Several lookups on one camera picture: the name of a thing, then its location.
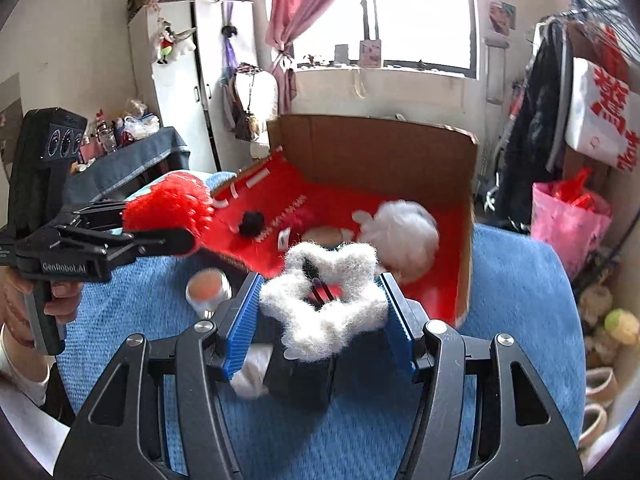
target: wrist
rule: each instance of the wrist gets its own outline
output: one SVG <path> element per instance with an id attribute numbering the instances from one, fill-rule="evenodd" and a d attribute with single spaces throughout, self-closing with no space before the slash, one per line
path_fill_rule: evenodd
<path id="1" fill-rule="evenodd" d="M 33 348 L 33 332 L 29 320 L 15 306 L 15 301 L 9 296 L 6 286 L 2 287 L 1 293 L 4 303 L 4 325 L 15 342 L 26 348 Z"/>
<path id="2" fill-rule="evenodd" d="M 16 372 L 36 383 L 47 380 L 49 364 L 46 357 L 39 354 L 35 348 L 29 348 L 16 340 L 7 325 L 2 327 L 0 339 L 6 358 Z"/>

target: bracelet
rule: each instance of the bracelet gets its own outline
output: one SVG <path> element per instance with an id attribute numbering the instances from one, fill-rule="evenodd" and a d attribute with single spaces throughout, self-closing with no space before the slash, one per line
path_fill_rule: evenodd
<path id="1" fill-rule="evenodd" d="M 18 334 L 18 330 L 14 326 L 14 321 L 17 321 L 23 327 L 31 330 L 31 324 L 29 323 L 29 320 L 26 319 L 16 308 L 16 306 L 9 300 L 6 293 L 6 286 L 2 286 L 2 297 L 4 299 L 4 304 L 6 305 L 7 312 L 10 314 L 10 316 L 6 316 L 4 320 L 4 325 L 9 331 L 9 334 L 11 334 L 11 337 L 13 337 L 20 346 L 24 346 L 25 348 L 34 348 L 35 343 L 33 339 L 22 337 L 20 334 Z"/>

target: blue gripper pad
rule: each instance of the blue gripper pad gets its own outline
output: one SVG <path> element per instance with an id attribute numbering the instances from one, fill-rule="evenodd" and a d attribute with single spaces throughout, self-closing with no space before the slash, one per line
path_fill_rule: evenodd
<path id="1" fill-rule="evenodd" d="M 416 341 L 423 337 L 422 327 L 429 320 L 426 313 L 420 307 L 420 311 L 414 310 L 402 295 L 400 287 L 389 272 L 384 272 L 378 277 L 378 285 L 386 293 L 389 304 L 388 319 L 385 325 L 385 336 L 398 369 L 402 370 L 412 379 L 417 372 Z"/>
<path id="2" fill-rule="evenodd" d="M 219 325 L 218 335 L 224 348 L 216 353 L 224 356 L 222 376 L 227 381 L 242 368 L 254 338 L 258 320 L 258 298 L 263 283 L 264 279 L 260 274 L 249 274 Z"/>

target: red paper lining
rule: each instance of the red paper lining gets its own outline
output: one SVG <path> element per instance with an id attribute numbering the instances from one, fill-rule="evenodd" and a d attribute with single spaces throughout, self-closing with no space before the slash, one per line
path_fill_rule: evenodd
<path id="1" fill-rule="evenodd" d="M 215 210 L 212 228 L 203 243 L 213 252 L 241 260 L 265 278 L 272 278 L 282 270 L 284 255 L 277 250 L 280 231 L 277 217 L 285 215 L 287 208 L 308 204 L 322 212 L 327 225 L 350 229 L 357 237 L 359 225 L 351 218 L 354 211 L 364 210 L 373 215 L 382 202 L 396 200 L 395 197 L 307 182 L 282 154 L 273 156 L 262 168 L 267 168 L 270 174 L 251 189 L 246 181 L 255 173 L 236 180 L 238 198 L 233 198 L 229 187 L 215 195 L 216 200 L 228 200 L 229 205 Z M 257 238 L 260 241 L 243 238 L 234 232 L 242 215 L 249 210 L 258 210 L 265 217 L 266 228 Z M 419 301 L 430 317 L 453 325 L 467 211 L 463 206 L 454 206 L 432 209 L 430 213 L 440 232 L 440 249 L 435 263 L 427 275 L 401 288 L 405 297 Z"/>

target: white wardrobe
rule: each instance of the white wardrobe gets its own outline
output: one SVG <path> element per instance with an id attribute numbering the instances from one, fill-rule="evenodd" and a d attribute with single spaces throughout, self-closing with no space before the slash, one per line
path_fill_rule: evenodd
<path id="1" fill-rule="evenodd" d="M 173 126 L 191 150 L 190 169 L 237 171 L 252 161 L 250 144 L 229 131 L 220 79 L 226 66 L 223 12 L 232 6 L 231 37 L 238 63 L 257 65 L 254 14 L 251 2 L 194 0 L 160 4 L 160 15 L 174 32 L 197 27 L 197 49 L 169 64 L 152 62 L 158 33 L 158 13 L 142 7 L 129 23 L 129 39 L 136 86 L 141 99 L 162 121 Z"/>

